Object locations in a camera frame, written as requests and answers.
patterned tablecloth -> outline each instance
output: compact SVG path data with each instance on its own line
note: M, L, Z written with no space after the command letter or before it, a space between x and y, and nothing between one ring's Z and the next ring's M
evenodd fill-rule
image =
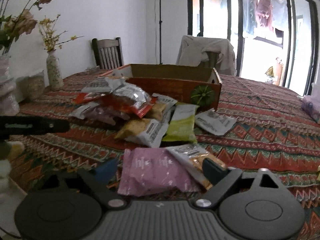
M106 72L78 73L64 80L60 91L48 92L21 106L20 114L68 119L78 106L72 100L97 76ZM223 137L195 127L199 144L227 165L243 170L273 171L305 208L306 222L299 239L320 238L320 125L301 109L297 94L282 87L221 75L223 82L218 113L238 121ZM48 170L74 171L95 167L110 157L122 159L125 148L136 144L115 140L115 130L89 121L73 120L63 134L12 136L22 141L25 152L11 158L11 178L28 191ZM173 191L157 199L193 197Z

wooden chair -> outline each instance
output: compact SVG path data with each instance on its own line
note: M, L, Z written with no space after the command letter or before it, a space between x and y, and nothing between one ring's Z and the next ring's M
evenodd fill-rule
M92 39L92 49L97 66L100 66L100 69L114 69L124 64L119 37L115 40L98 41Z

light stand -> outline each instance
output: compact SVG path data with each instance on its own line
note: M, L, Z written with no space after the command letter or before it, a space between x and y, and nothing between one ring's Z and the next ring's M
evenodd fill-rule
M162 65L162 19L161 19L161 0L159 0L159 49L160 65Z

flower vase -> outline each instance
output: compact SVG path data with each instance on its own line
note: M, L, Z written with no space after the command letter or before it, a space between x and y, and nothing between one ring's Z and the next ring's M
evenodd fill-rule
M59 58L55 55L55 50L48 51L47 72L51 90L58 90L63 86L60 72Z
M0 56L0 115L16 115L19 104L13 94L16 83L9 74L9 55Z

glass door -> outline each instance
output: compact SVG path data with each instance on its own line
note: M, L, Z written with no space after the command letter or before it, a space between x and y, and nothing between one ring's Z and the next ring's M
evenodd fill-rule
M188 8L189 34L230 40L237 76L311 93L319 43L314 1L192 0Z
M240 77L280 85L288 35L287 0L243 0Z
M292 45L291 70L288 72L286 87L303 96L312 58L312 29L310 4L306 0L292 0Z

